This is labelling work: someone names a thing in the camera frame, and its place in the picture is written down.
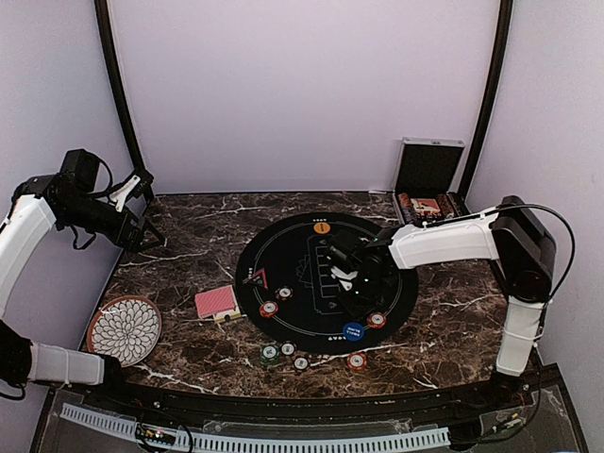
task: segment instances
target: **lavender wall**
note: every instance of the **lavender wall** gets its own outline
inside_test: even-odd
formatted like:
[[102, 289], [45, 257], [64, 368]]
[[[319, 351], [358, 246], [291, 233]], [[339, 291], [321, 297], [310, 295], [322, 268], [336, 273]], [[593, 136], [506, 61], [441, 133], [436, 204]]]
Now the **lavender wall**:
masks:
[[[55, 173], [66, 150], [84, 147], [118, 178], [132, 170], [106, 76], [92, 1], [0, 3], [0, 211], [30, 176]], [[78, 347], [118, 250], [101, 238], [86, 252], [53, 232], [34, 253], [8, 303], [20, 334]], [[0, 392], [7, 392], [0, 384]], [[0, 450], [26, 452], [45, 388], [0, 400]]]
[[498, 5], [111, 2], [157, 192], [389, 189], [403, 136], [470, 143]]
[[[515, 2], [493, 121], [469, 196], [473, 209], [504, 194], [546, 204], [572, 224], [576, 265], [547, 316], [545, 361], [568, 384], [590, 451], [604, 451], [604, 3]], [[568, 257], [563, 227], [558, 271]]]

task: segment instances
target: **brown marble surface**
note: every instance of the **brown marble surface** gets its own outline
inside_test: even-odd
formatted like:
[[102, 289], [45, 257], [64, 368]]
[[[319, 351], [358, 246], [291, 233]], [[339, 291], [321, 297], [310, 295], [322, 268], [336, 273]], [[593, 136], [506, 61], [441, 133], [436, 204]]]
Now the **brown marble surface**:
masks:
[[501, 338], [505, 300], [486, 262], [418, 269], [420, 295], [411, 318], [380, 346], [368, 367], [352, 372], [343, 357], [312, 356], [297, 374], [292, 361], [260, 366], [260, 345], [273, 343], [248, 319], [217, 326], [197, 318], [197, 293], [234, 283], [239, 255], [256, 233], [303, 212], [346, 212], [397, 224], [391, 197], [368, 193], [165, 195], [147, 217], [168, 238], [163, 248], [125, 254], [101, 305], [126, 294], [161, 311], [155, 350], [126, 368], [131, 382], [236, 396], [343, 397], [412, 392], [488, 378]]

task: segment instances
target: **white robotic arm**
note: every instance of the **white robotic arm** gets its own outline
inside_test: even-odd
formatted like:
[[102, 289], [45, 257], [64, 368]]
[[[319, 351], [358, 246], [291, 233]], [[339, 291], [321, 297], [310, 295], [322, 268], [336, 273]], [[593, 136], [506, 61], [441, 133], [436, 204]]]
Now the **white robotic arm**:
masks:
[[[119, 363], [113, 358], [24, 339], [3, 321], [19, 275], [54, 226], [84, 227], [94, 235], [101, 232], [132, 251], [163, 243], [161, 235], [150, 224], [124, 207], [129, 197], [137, 196], [133, 191], [142, 192], [140, 183], [148, 184], [152, 177], [145, 172], [135, 172], [105, 193], [92, 193], [99, 161], [84, 150], [68, 152], [58, 174], [31, 178], [17, 189], [10, 213], [0, 224], [0, 352], [3, 356], [0, 378], [13, 387], [28, 380], [98, 385], [108, 374], [112, 376], [116, 367], [119, 369]], [[115, 200], [116, 206], [100, 201], [99, 196]], [[158, 240], [143, 244], [146, 230], [151, 230]]]
[[518, 377], [541, 335], [556, 246], [539, 220], [529, 210], [520, 209], [520, 198], [506, 197], [501, 206], [513, 205], [519, 209], [500, 212], [490, 208], [453, 221], [385, 229], [368, 245], [336, 236], [329, 248], [335, 264], [333, 274], [341, 279], [348, 297], [361, 298], [371, 309], [372, 299], [379, 297], [380, 284], [384, 284], [383, 276], [394, 267], [402, 270], [453, 260], [498, 260], [509, 306], [496, 370]]

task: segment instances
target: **decorative plate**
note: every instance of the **decorative plate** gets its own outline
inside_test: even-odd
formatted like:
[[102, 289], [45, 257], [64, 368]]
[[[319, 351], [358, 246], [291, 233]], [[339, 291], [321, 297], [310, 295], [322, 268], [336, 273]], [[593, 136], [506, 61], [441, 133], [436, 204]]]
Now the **decorative plate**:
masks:
[[115, 357], [122, 367], [138, 363], [153, 350], [161, 332], [156, 305], [145, 297], [125, 295], [109, 302], [88, 327], [88, 350]]

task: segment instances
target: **open case lid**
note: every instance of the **open case lid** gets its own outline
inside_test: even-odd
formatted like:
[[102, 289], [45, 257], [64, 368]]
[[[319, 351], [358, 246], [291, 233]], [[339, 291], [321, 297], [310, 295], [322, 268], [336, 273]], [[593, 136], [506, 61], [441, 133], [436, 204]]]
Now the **open case lid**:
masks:
[[461, 140], [403, 138], [394, 192], [425, 198], [449, 192], [464, 147]]

